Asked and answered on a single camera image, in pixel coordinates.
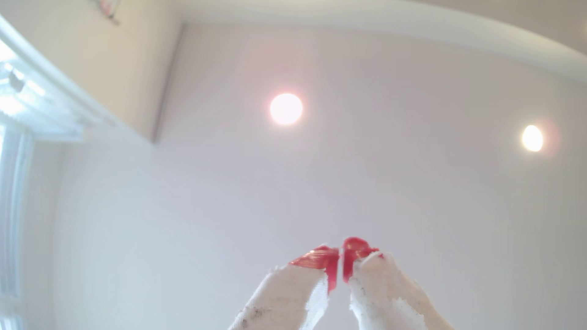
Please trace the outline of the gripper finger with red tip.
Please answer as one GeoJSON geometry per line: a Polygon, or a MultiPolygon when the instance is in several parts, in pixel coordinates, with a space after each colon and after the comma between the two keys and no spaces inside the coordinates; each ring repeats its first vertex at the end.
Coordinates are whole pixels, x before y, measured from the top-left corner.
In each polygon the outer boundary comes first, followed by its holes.
{"type": "Polygon", "coordinates": [[[339,257],[321,245],[272,269],[229,329],[314,329],[336,288],[339,257]]]}
{"type": "Polygon", "coordinates": [[[342,254],[343,280],[359,329],[454,329],[391,252],[349,237],[342,254]]]}

